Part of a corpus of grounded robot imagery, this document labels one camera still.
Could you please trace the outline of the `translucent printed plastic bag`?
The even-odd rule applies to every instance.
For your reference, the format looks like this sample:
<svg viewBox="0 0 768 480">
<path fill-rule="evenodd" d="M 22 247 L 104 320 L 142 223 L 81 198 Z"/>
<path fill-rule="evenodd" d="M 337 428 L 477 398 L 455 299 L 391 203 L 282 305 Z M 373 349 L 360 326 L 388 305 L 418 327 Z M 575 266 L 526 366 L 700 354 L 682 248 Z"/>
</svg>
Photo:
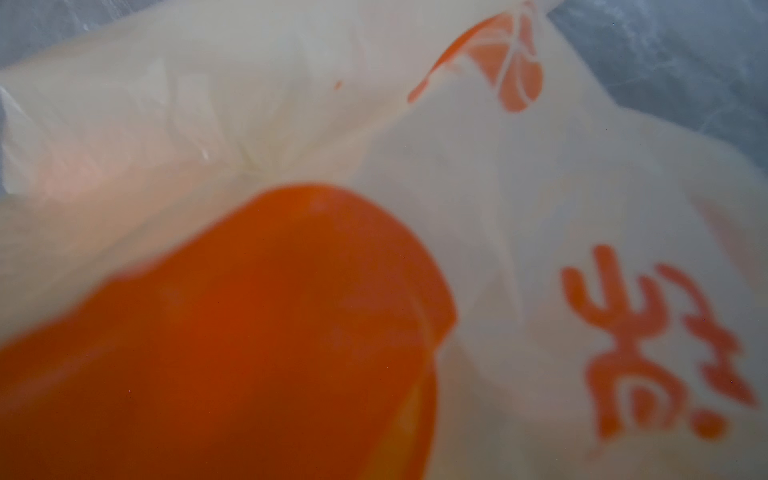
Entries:
<svg viewBox="0 0 768 480">
<path fill-rule="evenodd" d="M 549 1 L 165 1 L 1 73 L 1 349 L 320 184 L 456 320 L 420 479 L 763 479 L 767 181 L 618 106 Z"/>
</svg>

